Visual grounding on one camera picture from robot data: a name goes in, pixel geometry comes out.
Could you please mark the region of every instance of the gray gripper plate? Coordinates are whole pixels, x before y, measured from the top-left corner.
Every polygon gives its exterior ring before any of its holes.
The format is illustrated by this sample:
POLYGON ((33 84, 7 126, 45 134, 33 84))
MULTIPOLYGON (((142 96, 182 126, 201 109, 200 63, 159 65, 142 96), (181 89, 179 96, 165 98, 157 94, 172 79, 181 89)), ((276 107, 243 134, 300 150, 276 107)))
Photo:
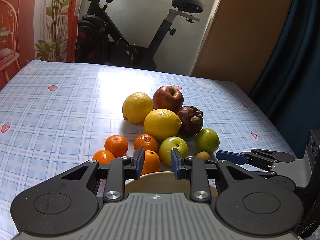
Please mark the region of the gray gripper plate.
MULTIPOLYGON (((189 201, 183 193, 130 193, 119 203, 108 203, 81 230, 57 237, 21 233, 15 240, 253 240, 224 226, 207 204, 189 201)), ((297 240, 293 233, 273 240, 297 240)))

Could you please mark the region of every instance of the table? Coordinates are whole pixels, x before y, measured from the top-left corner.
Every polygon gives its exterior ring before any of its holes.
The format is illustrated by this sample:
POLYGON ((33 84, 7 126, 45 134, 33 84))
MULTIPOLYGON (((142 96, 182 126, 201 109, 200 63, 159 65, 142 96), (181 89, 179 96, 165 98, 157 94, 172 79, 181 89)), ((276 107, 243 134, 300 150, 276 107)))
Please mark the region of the table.
MULTIPOLYGON (((203 111, 203 127, 217 132, 220 149, 293 154, 274 125, 233 82, 33 60, 0 91, 0 239, 17 234, 10 216, 17 194, 91 159, 107 137, 123 135, 129 143, 127 155, 132 156, 143 124, 125 121, 122 104, 135 92, 152 98, 163 85, 177 86, 184 105, 203 111)), ((187 144, 189 154, 198 152, 194 138, 187 144)))

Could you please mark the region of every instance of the blue curtain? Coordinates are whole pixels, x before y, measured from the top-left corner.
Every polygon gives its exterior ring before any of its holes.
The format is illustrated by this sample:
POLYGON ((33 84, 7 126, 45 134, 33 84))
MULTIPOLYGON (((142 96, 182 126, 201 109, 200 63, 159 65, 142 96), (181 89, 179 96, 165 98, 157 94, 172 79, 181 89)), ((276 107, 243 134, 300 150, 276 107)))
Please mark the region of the blue curtain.
POLYGON ((292 0, 283 30, 250 98, 298 158, 320 128, 320 0, 292 0))

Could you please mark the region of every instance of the mangosteen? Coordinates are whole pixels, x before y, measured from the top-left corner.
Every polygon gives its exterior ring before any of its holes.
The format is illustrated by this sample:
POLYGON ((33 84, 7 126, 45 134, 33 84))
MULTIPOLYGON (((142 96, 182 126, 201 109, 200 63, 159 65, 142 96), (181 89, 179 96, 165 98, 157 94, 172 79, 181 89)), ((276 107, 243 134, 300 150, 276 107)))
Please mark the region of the mangosteen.
POLYGON ((180 107, 177 112, 182 126, 180 128, 180 133, 183 135, 196 135, 203 126, 203 112, 199 111, 195 106, 183 106, 180 107))

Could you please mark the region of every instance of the white wall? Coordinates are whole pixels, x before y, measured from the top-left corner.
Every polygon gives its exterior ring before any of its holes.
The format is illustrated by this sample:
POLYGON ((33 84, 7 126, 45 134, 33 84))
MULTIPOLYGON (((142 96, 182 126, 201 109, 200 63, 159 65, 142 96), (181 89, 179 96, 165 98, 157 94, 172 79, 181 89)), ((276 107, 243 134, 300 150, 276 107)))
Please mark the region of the white wall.
MULTIPOLYGON (((200 22, 192 24, 179 16, 173 22, 175 35, 167 34, 154 56, 157 71, 190 75, 216 0, 201 1, 204 11, 194 14, 200 22)), ((88 7, 89 2, 83 0, 80 17, 88 7)), ((173 9, 171 0, 114 0, 107 12, 129 43, 148 47, 170 8, 173 9)))

